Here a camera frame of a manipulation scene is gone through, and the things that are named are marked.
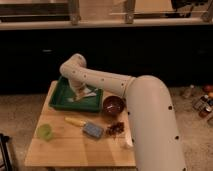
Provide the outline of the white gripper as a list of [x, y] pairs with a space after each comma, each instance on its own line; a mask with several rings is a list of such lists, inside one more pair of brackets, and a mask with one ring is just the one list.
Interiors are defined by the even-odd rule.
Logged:
[[70, 80], [69, 85], [75, 93], [83, 93], [86, 89], [85, 83], [82, 83], [76, 80]]

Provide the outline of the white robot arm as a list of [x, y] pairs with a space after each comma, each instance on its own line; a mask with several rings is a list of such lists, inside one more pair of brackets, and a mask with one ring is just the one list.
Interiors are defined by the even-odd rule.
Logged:
[[187, 171], [171, 96], [159, 78], [88, 69], [80, 54], [65, 61], [60, 73], [75, 93], [90, 85], [125, 99], [138, 171]]

